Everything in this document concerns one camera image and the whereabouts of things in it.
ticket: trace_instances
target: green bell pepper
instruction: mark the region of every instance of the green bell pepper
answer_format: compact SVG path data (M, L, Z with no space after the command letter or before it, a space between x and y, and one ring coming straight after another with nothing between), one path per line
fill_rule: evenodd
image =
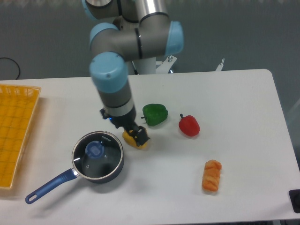
M149 126L155 126L165 121L168 117L168 111L162 104L149 104L145 105L142 109L144 117Z

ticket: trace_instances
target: yellow object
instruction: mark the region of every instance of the yellow object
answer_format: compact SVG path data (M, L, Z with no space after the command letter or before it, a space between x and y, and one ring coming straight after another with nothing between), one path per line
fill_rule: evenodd
M124 130L122 137L124 138L124 140L126 141L127 144L129 144L132 147L135 147L136 149L144 149L147 146L147 142L143 145L137 146L133 137L129 136L129 134L126 132L126 130Z
M40 90L0 84L0 188L12 187Z

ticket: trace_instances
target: black cable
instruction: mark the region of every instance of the black cable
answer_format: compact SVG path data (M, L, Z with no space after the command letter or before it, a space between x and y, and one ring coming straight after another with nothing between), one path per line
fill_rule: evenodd
M117 5L118 5L118 11L119 11L119 15L122 15L122 5L121 5L121 0L117 0Z
M0 57L0 60L11 60L17 65L18 70L19 70L18 76L16 77L16 80L17 80L21 74L21 69L20 69L19 64L16 61L14 61L12 58L8 58L8 57Z
M135 75L139 75L139 72L137 71L137 69L135 68L135 63L133 61L131 61L131 65L133 67L133 71L135 72Z

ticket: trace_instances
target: saucepan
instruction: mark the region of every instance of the saucepan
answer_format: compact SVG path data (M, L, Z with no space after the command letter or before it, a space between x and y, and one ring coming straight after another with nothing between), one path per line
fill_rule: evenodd
M32 204L59 185L79 175L93 183L107 183L116 178L124 165L123 146L120 140L106 131L83 136L73 148L73 168L61 173L31 194L25 201Z

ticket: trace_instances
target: white bracket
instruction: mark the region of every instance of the white bracket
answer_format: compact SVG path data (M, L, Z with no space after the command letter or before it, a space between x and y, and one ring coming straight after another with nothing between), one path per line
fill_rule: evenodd
M292 106L292 108L289 110L289 112L286 115L286 123L287 125L291 125L292 122L300 116L300 98L298 101Z
M218 65L216 71L222 71L223 66L224 66L224 60L225 60L225 59L222 59L222 62Z
M175 56L170 55L165 59L164 62L157 61L156 65L160 65L156 68L156 74L168 74L173 64L176 62L177 58Z

